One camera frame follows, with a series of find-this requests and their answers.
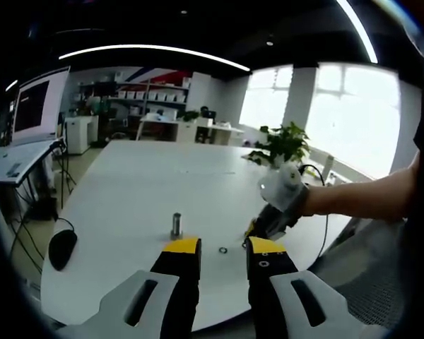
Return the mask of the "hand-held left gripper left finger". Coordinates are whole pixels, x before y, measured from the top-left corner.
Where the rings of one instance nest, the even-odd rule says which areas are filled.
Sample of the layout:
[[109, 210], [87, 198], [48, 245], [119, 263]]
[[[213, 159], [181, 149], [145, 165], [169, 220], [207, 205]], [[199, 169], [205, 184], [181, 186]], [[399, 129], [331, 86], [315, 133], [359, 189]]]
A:
[[96, 314], [65, 326], [59, 338], [190, 338], [199, 303], [201, 240], [178, 239], [150, 270], [139, 270], [108, 292]]

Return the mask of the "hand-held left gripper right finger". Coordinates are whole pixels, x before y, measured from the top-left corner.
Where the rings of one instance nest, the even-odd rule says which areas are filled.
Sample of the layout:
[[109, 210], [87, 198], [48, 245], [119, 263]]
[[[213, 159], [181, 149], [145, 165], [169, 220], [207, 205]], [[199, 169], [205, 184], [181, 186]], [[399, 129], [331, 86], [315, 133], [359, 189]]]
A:
[[314, 273], [299, 271], [286, 249], [250, 236], [248, 300], [258, 338], [385, 338], [388, 329], [351, 315], [346, 298]]

